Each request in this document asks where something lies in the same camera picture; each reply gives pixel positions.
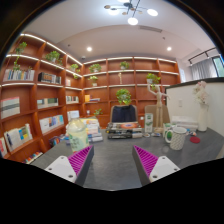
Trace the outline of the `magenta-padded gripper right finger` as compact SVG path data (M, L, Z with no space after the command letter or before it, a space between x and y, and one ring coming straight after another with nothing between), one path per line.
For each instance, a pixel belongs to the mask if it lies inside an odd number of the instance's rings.
M133 146L132 155L143 186L180 170L168 157L157 157L136 145Z

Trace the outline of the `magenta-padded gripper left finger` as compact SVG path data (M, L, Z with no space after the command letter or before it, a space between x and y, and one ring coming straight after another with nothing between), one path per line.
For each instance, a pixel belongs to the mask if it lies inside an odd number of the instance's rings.
M59 156L46 168L46 171L83 186L93 156L94 146L90 145L68 157Z

